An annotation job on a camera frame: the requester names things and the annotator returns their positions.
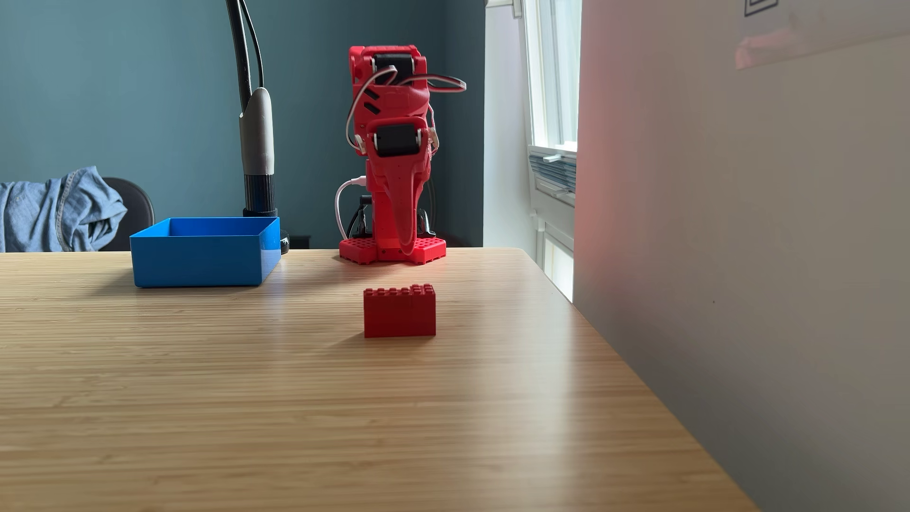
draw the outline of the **denim shirt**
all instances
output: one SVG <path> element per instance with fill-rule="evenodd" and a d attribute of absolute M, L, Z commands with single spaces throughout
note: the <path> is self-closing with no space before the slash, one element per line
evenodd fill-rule
<path fill-rule="evenodd" d="M 97 251 L 125 214 L 94 166 L 47 183 L 0 183 L 0 252 Z"/>

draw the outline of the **chair backrest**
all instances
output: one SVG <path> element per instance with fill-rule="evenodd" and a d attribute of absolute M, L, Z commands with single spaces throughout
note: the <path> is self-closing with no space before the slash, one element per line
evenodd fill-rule
<path fill-rule="evenodd" d="M 136 183 L 121 178 L 104 178 L 120 194 L 126 215 L 120 220 L 116 236 L 101 251 L 129 251 L 129 237 L 155 223 L 155 210 L 148 194 Z"/>

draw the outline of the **blue box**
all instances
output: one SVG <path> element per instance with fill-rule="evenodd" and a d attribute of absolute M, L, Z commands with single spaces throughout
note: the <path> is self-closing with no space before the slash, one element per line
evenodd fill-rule
<path fill-rule="evenodd" d="M 281 259 L 278 217 L 164 219 L 129 237 L 133 282 L 157 286 L 261 284 Z"/>

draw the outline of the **red lego brick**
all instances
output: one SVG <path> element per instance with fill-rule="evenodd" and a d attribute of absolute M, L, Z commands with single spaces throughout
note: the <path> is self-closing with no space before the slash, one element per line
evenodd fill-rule
<path fill-rule="evenodd" d="M 446 241 L 439 238 L 418 238 L 414 242 L 414 252 L 405 255 L 401 251 L 380 252 L 376 240 L 372 238 L 347 239 L 339 244 L 339 255 L 360 265 L 369 265 L 374 261 L 410 261 L 423 265 L 446 255 Z"/>
<path fill-rule="evenodd" d="M 363 335 L 435 336 L 436 292 L 430 284 L 363 291 Z"/>
<path fill-rule="evenodd" d="M 369 265 L 377 259 L 378 248 L 372 238 L 351 238 L 341 241 L 339 255 L 360 265 Z"/>

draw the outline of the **white cable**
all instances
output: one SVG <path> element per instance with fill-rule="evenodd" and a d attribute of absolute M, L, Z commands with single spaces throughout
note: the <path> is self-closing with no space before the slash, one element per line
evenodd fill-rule
<path fill-rule="evenodd" d="M 364 91 L 367 90 L 367 87 L 372 85 L 372 83 L 375 82 L 377 78 L 379 78 L 387 73 L 392 74 L 392 76 L 389 77 L 389 80 L 386 82 L 387 84 L 391 84 L 392 80 L 394 80 L 395 76 L 398 74 L 398 69 L 395 68 L 394 66 L 386 66 L 386 67 L 383 67 L 382 69 L 380 69 L 379 71 L 377 71 L 376 73 L 373 73 L 373 75 L 370 78 L 367 78 L 367 81 L 364 82 L 362 86 L 360 86 L 360 90 L 357 92 L 357 95 L 354 97 L 354 101 L 352 101 L 350 104 L 350 110 L 348 110 L 348 120 L 345 121 L 345 124 L 344 124 L 344 138 L 346 138 L 348 140 L 348 145 L 351 146 L 352 148 L 356 149 L 357 151 L 363 152 L 363 148 L 361 148 L 358 143 L 355 143 L 350 138 L 350 134 L 348 133 L 348 130 L 350 129 L 350 119 L 354 117 L 354 110 L 357 108 L 357 104 L 360 101 L 360 97 L 363 96 L 363 93 L 364 93 Z"/>
<path fill-rule="evenodd" d="M 430 133 L 430 142 L 433 144 L 433 150 L 430 152 L 432 158 L 440 150 L 440 136 L 436 133 L 436 115 L 433 113 L 433 106 L 427 103 L 427 108 L 430 109 L 430 127 L 427 128 L 427 131 Z"/>
<path fill-rule="evenodd" d="M 361 187 L 366 187 L 367 177 L 361 176 L 359 178 L 349 179 L 341 184 L 338 192 L 335 192 L 335 222 L 339 224 L 339 231 L 341 231 L 342 240 L 347 240 L 348 234 L 344 232 L 344 226 L 341 225 L 341 210 L 339 208 L 339 200 L 341 199 L 341 191 L 344 190 L 348 185 L 360 185 Z"/>
<path fill-rule="evenodd" d="M 397 84 L 403 86 L 417 80 L 429 80 L 436 82 L 445 82 L 447 84 L 452 84 L 455 87 L 434 87 L 429 86 L 430 92 L 464 92 L 468 90 L 468 84 L 464 83 L 464 80 L 461 80 L 456 77 L 446 77 L 443 75 L 411 75 L 407 78 L 402 78 L 401 81 Z"/>

